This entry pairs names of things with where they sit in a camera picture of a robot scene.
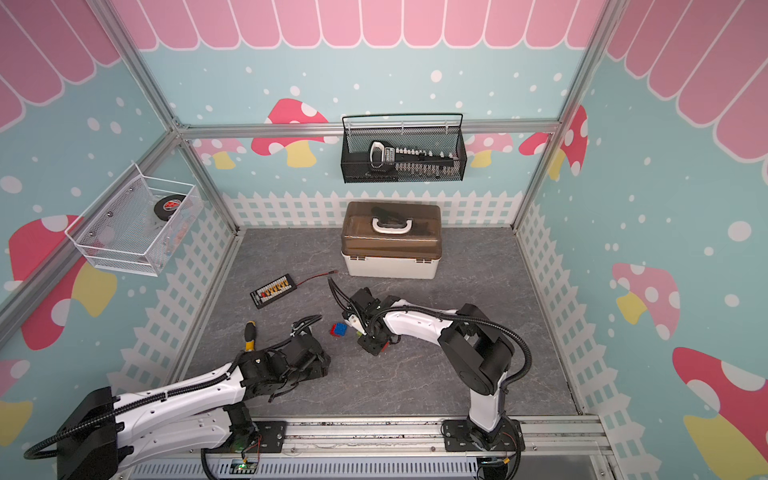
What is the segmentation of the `blue lego brick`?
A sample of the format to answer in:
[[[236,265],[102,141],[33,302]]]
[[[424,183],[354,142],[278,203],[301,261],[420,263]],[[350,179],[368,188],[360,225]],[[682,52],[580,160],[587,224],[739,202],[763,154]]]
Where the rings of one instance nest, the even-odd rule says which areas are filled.
[[[335,337],[343,337],[346,335],[348,326],[345,323],[336,323],[333,326],[335,326],[336,333],[338,336]]]

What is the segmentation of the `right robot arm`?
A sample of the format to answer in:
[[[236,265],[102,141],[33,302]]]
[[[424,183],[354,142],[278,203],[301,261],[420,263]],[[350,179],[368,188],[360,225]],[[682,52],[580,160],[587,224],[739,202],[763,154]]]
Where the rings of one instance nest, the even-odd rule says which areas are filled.
[[[446,420],[441,435],[448,451],[524,448],[521,428],[505,414],[508,387],[533,363],[523,338],[497,324],[472,304],[457,310],[415,305],[397,296],[375,298],[368,288],[348,296],[334,283],[331,294],[345,323],[359,333],[358,344],[373,356],[404,336],[439,346],[470,390],[465,420]]]

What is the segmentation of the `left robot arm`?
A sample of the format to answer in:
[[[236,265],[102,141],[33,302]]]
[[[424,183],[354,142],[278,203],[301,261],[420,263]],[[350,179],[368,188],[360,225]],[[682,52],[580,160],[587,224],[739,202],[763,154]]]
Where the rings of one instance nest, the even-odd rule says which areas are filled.
[[[186,450],[265,450],[267,434],[246,401],[282,396],[300,383],[325,377],[330,356],[304,328],[257,349],[256,326],[245,327],[245,347],[206,374],[160,389],[114,395],[90,392],[57,432],[30,446],[29,461],[53,458],[61,479],[109,479],[154,457]]]

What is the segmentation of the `brown lid storage box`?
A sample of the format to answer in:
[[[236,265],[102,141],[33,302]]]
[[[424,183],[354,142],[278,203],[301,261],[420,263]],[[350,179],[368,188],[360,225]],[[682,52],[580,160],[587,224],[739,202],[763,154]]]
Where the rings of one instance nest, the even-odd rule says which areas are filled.
[[[341,253],[351,276],[432,280],[442,258],[441,209],[353,201],[342,225]]]

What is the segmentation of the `black charger board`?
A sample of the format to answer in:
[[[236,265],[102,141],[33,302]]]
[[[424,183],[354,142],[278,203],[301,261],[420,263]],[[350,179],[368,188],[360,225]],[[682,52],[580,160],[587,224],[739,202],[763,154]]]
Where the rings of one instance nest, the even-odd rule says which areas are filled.
[[[277,279],[253,290],[250,293],[251,300],[257,309],[262,309],[267,305],[285,297],[297,289],[297,284],[290,274],[282,275]]]

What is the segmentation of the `green circuit board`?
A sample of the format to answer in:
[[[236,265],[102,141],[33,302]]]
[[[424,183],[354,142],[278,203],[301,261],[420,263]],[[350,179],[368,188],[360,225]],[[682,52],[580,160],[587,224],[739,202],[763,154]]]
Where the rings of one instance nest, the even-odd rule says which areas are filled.
[[[230,465],[229,473],[232,475],[255,475],[259,469],[258,461],[233,460]]]

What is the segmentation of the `screwdriver bit set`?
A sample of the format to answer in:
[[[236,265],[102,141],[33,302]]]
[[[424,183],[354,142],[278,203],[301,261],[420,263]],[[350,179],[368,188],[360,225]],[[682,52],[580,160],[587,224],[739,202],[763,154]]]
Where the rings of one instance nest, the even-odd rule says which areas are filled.
[[[368,151],[367,166],[373,173],[399,178],[440,178],[454,174],[460,166],[452,153],[395,147],[383,141],[373,141]]]

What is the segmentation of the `black tape roll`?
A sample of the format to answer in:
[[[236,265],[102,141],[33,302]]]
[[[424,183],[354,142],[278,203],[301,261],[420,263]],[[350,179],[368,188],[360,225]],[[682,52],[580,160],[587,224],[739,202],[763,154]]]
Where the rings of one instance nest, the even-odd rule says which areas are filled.
[[[185,198],[186,196],[182,194],[172,194],[162,197],[155,203],[153,207],[155,216],[160,221],[168,222],[174,213],[180,208]]]

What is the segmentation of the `yellow handled screwdriver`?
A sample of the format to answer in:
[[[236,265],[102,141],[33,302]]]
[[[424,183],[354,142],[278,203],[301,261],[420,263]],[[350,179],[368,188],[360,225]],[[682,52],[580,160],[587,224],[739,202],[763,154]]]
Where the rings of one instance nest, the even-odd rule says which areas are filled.
[[[255,350],[255,343],[257,337],[257,326],[253,321],[246,323],[244,327],[244,351],[252,352]]]

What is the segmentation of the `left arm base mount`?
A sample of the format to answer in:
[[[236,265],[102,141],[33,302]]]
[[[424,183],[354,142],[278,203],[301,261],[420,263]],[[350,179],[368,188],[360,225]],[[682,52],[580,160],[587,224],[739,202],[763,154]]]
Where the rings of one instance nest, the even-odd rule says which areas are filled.
[[[229,427],[222,445],[209,448],[208,453],[239,454],[281,453],[286,437],[286,421],[251,421]]]

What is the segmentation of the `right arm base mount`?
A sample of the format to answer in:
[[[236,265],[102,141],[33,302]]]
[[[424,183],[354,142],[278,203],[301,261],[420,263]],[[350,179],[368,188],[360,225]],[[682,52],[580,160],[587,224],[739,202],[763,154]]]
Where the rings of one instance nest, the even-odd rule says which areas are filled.
[[[469,419],[444,420],[440,432],[447,452],[519,453],[526,449],[520,422],[505,416],[490,432]]]

